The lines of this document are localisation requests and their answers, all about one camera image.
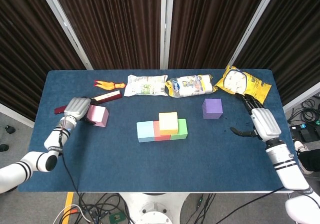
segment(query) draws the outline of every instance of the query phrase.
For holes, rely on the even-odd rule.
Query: chip bag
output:
[[[165,86],[169,90],[169,96],[173,98],[188,97],[213,93],[211,79],[210,74],[171,78],[165,83]]]
[[[271,85],[236,67],[231,67],[226,69],[222,79],[216,83],[215,91],[218,88],[230,94],[249,94],[263,104]]]
[[[130,97],[134,95],[152,95],[152,96],[168,96],[165,92],[165,82],[167,75],[162,76],[128,76],[128,84],[124,90],[124,96]]]

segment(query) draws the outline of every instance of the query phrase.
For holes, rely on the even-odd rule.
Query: light blue block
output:
[[[140,143],[152,142],[155,140],[154,122],[138,122],[136,123],[138,140]]]

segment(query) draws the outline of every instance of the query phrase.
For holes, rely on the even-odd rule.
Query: table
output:
[[[245,71],[272,84],[264,105],[282,130],[280,138],[294,153],[272,72]],[[51,71],[43,89],[29,151],[46,152],[44,141],[62,117],[54,114],[55,108],[67,105],[73,97],[106,93],[93,87],[94,80],[126,83],[130,74],[167,74],[172,78],[210,73],[212,83],[216,83],[223,72],[223,69]],[[222,100],[220,119],[203,119],[205,98]],[[79,122],[64,146],[66,164],[80,192],[263,192],[282,186],[265,153],[265,144],[257,138],[239,137],[231,132],[232,126],[251,130],[253,125],[242,102],[222,90],[186,98],[123,97],[101,106],[109,111],[106,128]],[[188,137],[139,143],[136,122],[158,120],[159,112],[177,112],[178,118],[186,118]],[[53,171],[34,172],[19,190],[74,191],[61,158]]]

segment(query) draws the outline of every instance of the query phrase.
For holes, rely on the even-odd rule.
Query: dark brown curtain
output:
[[[271,69],[283,105],[320,82],[320,0],[271,0],[234,66]]]
[[[173,0],[169,68],[225,68],[261,0]]]
[[[161,0],[59,0],[94,69],[160,67]]]
[[[84,69],[45,0],[0,0],[0,102],[35,119],[47,73]]]

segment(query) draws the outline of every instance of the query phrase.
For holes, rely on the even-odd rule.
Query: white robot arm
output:
[[[266,143],[265,151],[283,186],[302,195],[286,201],[286,212],[298,223],[318,224],[320,221],[320,197],[306,182],[286,143],[279,139],[281,130],[273,114],[250,95],[237,94],[237,96],[244,102],[251,116],[254,130],[252,132],[240,132],[235,128],[231,128],[231,130],[239,136],[258,137]]]
[[[73,98],[58,125],[44,142],[47,153],[29,152],[19,162],[0,169],[0,194],[29,180],[34,171],[49,172],[55,168],[63,145],[90,106],[88,98]]]

